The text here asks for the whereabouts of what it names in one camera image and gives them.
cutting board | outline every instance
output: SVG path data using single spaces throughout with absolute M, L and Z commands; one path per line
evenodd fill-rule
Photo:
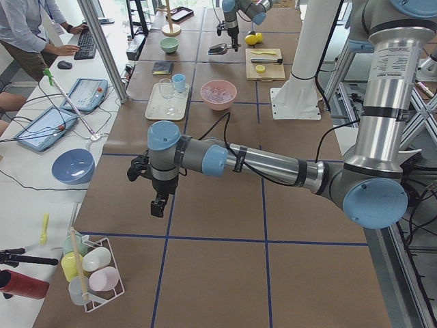
M 252 51 L 274 51 L 276 55 L 256 54 Z M 279 59 L 282 58 L 281 49 L 259 49 L 249 48 L 246 49 L 246 78 L 249 81 L 284 81 L 285 72 L 283 64 L 262 64 L 266 67 L 264 73 L 257 73 L 255 70 L 256 65 L 252 64 L 251 58 L 265 58 L 265 59 Z

blue joint cap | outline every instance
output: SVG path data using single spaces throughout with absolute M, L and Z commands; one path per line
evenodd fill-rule
M 437 16 L 437 1 L 430 0 L 390 0 L 402 14 L 414 18 L 433 18 Z
M 407 210 L 404 188 L 388 178 L 358 183 L 343 200 L 344 213 L 353 222 L 369 229 L 382 229 L 399 221 Z
M 349 49 L 352 53 L 373 53 L 375 48 L 370 42 L 349 40 Z
M 234 10 L 235 7 L 235 0 L 223 0 L 221 3 L 221 8 L 223 9 L 223 12 L 231 12 Z
M 206 176 L 222 176 L 225 171 L 227 149 L 212 145 L 203 156 L 202 173 Z
M 153 123 L 147 131 L 147 146 L 151 150 L 165 150 L 173 147 L 180 138 L 179 127 L 170 121 Z
M 252 21 L 256 25 L 261 25 L 262 22 L 264 22 L 264 19 L 266 19 L 267 15 L 265 12 L 260 12 L 259 14 L 256 14 L 255 17 L 252 18 Z

hand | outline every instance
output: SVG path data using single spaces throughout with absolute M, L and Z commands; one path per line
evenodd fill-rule
M 80 50 L 80 47 L 73 45 L 57 46 L 56 55 L 58 56 L 73 56 Z
M 79 26 L 72 27 L 70 29 L 71 34 L 80 34 L 84 29 L 87 29 L 88 25 L 86 24 L 80 24 Z

small bowl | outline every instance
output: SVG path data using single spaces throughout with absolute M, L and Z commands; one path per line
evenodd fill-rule
M 200 96 L 209 108 L 224 111 L 234 103 L 237 88 L 229 81 L 212 80 L 202 85 Z
M 159 45 L 166 53 L 174 53 L 179 47 L 179 41 L 176 38 L 163 38 Z
M 52 165 L 52 175 L 67 185 L 80 185 L 91 180 L 96 165 L 86 149 L 71 149 L 60 155 Z

black box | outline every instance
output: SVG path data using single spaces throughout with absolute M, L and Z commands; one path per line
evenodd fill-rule
M 129 44 L 128 50 L 126 50 L 126 54 L 129 60 L 138 60 L 141 51 L 143 50 L 145 42 L 145 36 L 142 34 L 138 34 L 133 38 L 133 40 Z

